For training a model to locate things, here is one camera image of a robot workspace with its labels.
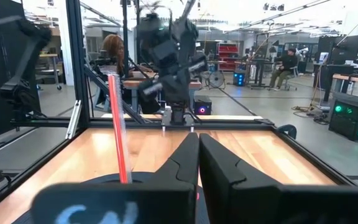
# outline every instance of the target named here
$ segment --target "wooden table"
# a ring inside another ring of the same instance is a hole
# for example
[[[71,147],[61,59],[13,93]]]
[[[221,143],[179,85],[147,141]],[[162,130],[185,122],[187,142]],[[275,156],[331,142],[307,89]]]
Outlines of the wooden table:
[[[138,111],[137,110],[138,109],[137,108],[137,89],[141,82],[142,81],[140,81],[140,80],[127,80],[122,83],[125,88],[127,88],[128,90],[131,90],[131,92],[132,92],[132,109],[134,111]],[[189,84],[189,96],[190,96],[191,109],[193,109],[192,102],[194,101],[195,91],[197,91],[199,89],[201,89],[201,82],[191,82]]]
[[[237,156],[283,184],[334,185],[330,178],[270,131],[196,132],[208,133]],[[155,172],[188,131],[163,134],[155,129],[127,129],[126,133],[132,171]],[[19,218],[29,209],[35,195],[49,185],[84,182],[115,173],[118,173],[118,164],[114,131],[87,129],[0,203],[0,224],[11,224]]]
[[[57,54],[40,54],[40,57],[57,57]]]
[[[247,65],[249,62],[234,62],[236,65]]]
[[[223,63],[227,63],[226,61],[208,61],[208,64],[223,64]]]
[[[350,82],[358,82],[358,77],[349,77],[349,75],[334,74],[333,78],[336,80],[334,91],[341,93],[347,93]]]

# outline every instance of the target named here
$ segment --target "black computer tower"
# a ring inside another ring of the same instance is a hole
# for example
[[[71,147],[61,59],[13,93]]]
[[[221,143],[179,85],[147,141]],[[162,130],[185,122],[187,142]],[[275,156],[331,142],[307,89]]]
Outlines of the black computer tower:
[[[358,96],[334,94],[329,130],[358,141]]]
[[[211,115],[212,101],[208,96],[195,96],[194,113],[197,115]]]
[[[245,86],[246,85],[246,71],[236,70],[233,73],[233,85]]]

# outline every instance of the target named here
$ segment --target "concrete floor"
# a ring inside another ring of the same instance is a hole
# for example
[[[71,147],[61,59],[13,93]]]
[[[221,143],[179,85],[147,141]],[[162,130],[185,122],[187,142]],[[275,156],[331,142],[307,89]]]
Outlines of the concrete floor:
[[[358,178],[358,142],[328,131],[328,126],[317,124],[312,118],[301,118],[293,114],[294,106],[308,106],[313,93],[311,77],[292,79],[297,91],[251,90],[246,87],[226,85],[218,89],[200,90],[197,95],[208,95],[213,101],[213,114],[250,115],[252,110],[257,115],[270,119],[277,126],[293,124],[298,129],[297,141],[315,153],[320,159],[331,164],[343,174]],[[73,87],[64,86],[61,91],[55,85],[42,85],[40,100],[42,111],[47,116],[70,116],[75,102]],[[354,87],[358,95],[358,84]],[[100,117],[103,112],[95,111]],[[20,132],[11,131],[0,136],[1,141],[8,141],[18,134],[27,133],[20,141],[15,141],[0,149],[0,169],[5,172],[19,173],[26,170],[42,156],[57,146],[65,136],[65,128],[22,128]]]

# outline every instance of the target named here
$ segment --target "red stick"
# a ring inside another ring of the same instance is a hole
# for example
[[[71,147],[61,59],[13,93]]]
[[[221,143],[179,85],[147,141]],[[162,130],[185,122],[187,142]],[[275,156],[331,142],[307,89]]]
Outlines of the red stick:
[[[128,183],[125,159],[124,159],[124,145],[122,142],[121,122],[120,122],[120,111],[118,107],[118,100],[121,100],[121,96],[117,94],[117,80],[113,75],[108,76],[109,81],[109,93],[110,93],[110,104],[112,113],[112,124],[114,126],[114,135],[116,137],[116,149],[118,158],[119,168],[119,180],[122,184]]]

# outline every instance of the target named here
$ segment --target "aluminum frame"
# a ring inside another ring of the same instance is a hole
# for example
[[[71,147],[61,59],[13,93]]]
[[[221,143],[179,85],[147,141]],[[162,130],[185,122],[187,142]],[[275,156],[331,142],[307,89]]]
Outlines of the aluminum frame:
[[[69,23],[69,32],[71,40],[71,52],[73,54],[73,71],[75,80],[75,95],[77,100],[83,102],[83,106],[80,113],[80,119],[78,121],[78,129],[71,139],[66,139],[61,142],[57,147],[53,148],[48,154],[44,155],[37,161],[35,161],[25,171],[20,173],[12,180],[11,185],[5,185],[0,190],[0,202],[4,200],[10,193],[15,191],[21,186],[27,179],[33,176],[41,167],[54,158],[59,152],[64,150],[72,141],[74,141],[79,135],[82,134],[87,128],[112,128],[112,121],[107,118],[90,118],[90,107],[88,101],[88,91],[86,88],[86,76],[84,73],[84,50],[82,43],[82,28],[81,28],[81,11],[79,0],[66,0],[67,2],[67,14]],[[346,175],[340,173],[335,168],[325,163],[312,152],[307,150],[295,139],[291,138],[286,133],[280,131],[273,123],[269,123],[269,120],[203,120],[203,124],[196,123],[194,128],[196,130],[206,129],[225,129],[225,130],[253,130],[253,131],[271,131],[276,134],[281,140],[288,144],[293,150],[303,156],[307,161],[311,162],[317,169],[329,177],[333,182],[339,185],[356,185]],[[35,126],[35,127],[67,127],[70,122],[68,118],[49,118],[43,121],[32,122],[15,122],[16,126]],[[126,119],[126,127],[134,129],[162,129],[160,123],[146,123],[139,124],[133,119]],[[172,129],[189,129],[189,126],[180,127],[172,126]]]

